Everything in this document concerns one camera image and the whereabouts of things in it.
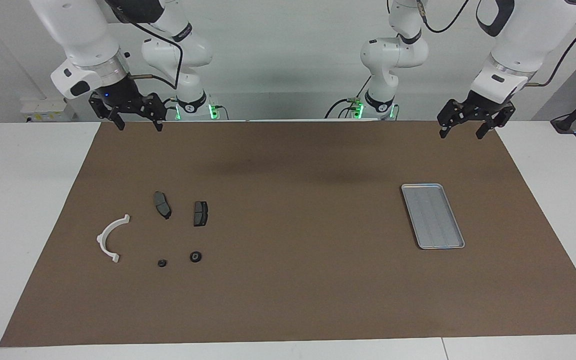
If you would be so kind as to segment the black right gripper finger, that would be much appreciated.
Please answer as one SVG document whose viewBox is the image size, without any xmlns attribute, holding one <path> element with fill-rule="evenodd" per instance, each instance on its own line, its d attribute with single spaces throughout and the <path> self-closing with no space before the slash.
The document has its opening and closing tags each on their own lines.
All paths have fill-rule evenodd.
<svg viewBox="0 0 576 360">
<path fill-rule="evenodd" d="M 158 132 L 162 132 L 165 121 L 165 105 L 157 93 L 141 97 L 141 116 L 153 123 Z"/>
<path fill-rule="evenodd" d="M 123 131 L 125 128 L 125 122 L 119 114 L 118 107 L 112 107 L 109 109 L 103 100 L 97 95 L 90 95 L 89 97 L 90 107 L 93 109 L 94 113 L 99 119 L 108 120 L 120 130 Z"/>
</svg>

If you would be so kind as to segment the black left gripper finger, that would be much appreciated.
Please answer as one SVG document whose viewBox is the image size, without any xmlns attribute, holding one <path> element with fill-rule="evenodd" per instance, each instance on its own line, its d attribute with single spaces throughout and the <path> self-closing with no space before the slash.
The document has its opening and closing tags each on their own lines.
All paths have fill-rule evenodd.
<svg viewBox="0 0 576 360">
<path fill-rule="evenodd" d="M 445 139 L 452 128 L 464 123 L 463 107 L 464 105 L 461 102 L 450 99 L 439 111 L 437 121 L 440 127 L 439 136 L 441 139 Z"/>
<path fill-rule="evenodd" d="M 498 112 L 492 113 L 490 111 L 482 110 L 483 123 L 476 131 L 478 140 L 483 139 L 488 132 L 496 128 L 503 128 L 507 122 L 512 118 L 515 112 L 514 103 L 508 102 Z"/>
</svg>

